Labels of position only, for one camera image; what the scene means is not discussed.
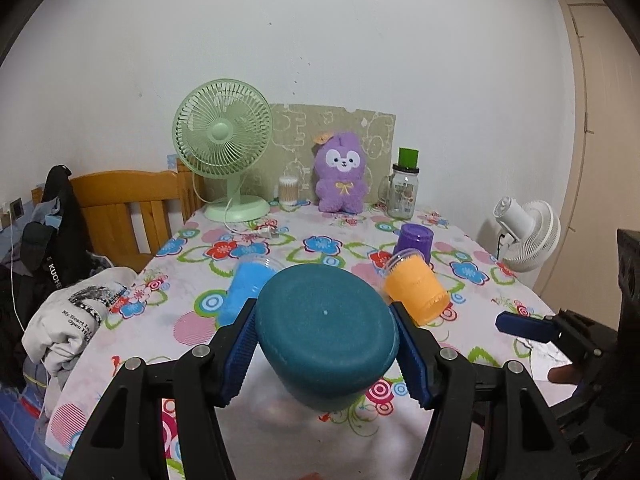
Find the operator's hand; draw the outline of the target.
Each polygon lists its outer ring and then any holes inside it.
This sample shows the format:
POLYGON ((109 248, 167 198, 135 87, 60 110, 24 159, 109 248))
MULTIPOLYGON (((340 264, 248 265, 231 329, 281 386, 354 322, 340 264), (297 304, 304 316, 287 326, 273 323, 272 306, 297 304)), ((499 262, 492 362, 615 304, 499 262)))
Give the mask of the operator's hand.
POLYGON ((578 385, 582 381, 582 372, 574 365, 552 367, 547 379, 552 384, 578 385))

